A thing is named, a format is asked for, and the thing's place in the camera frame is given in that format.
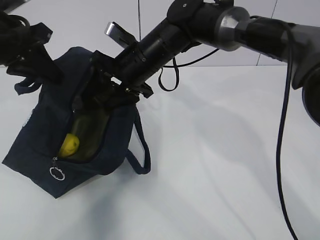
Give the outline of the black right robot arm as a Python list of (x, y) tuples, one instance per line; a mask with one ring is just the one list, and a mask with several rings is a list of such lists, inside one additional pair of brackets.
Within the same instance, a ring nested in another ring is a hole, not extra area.
[(316, 26), (252, 16), (232, 0), (176, 0), (165, 19), (142, 40), (115, 22), (108, 25), (107, 35), (123, 50), (114, 58), (94, 53), (102, 79), (77, 95), (76, 108), (112, 109), (136, 102), (139, 95), (148, 98), (153, 93), (146, 84), (151, 76), (178, 54), (207, 45), (226, 52), (244, 47), (287, 63), (286, 86), (302, 90), (306, 112), (315, 123), (320, 121), (320, 29)]

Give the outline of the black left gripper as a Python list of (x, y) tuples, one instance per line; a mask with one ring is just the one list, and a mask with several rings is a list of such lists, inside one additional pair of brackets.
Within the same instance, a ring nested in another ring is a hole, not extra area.
[(60, 84), (63, 72), (50, 57), (45, 44), (53, 31), (44, 23), (28, 22), (6, 24), (6, 73), (8, 75), (40, 75)]

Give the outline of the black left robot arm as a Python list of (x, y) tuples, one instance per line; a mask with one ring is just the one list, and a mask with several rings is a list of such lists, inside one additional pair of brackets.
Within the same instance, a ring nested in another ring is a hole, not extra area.
[(63, 72), (45, 48), (53, 31), (44, 23), (31, 25), (20, 15), (0, 12), (0, 64), (12, 76), (42, 78), (55, 84)]

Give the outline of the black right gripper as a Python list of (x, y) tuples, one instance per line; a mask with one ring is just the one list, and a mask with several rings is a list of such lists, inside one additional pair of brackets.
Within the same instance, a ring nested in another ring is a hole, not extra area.
[(74, 98), (75, 110), (106, 110), (136, 104), (139, 95), (153, 95), (146, 81), (153, 75), (153, 47), (135, 42), (115, 58), (98, 50), (92, 55), (92, 65), (85, 75), (84, 85)]

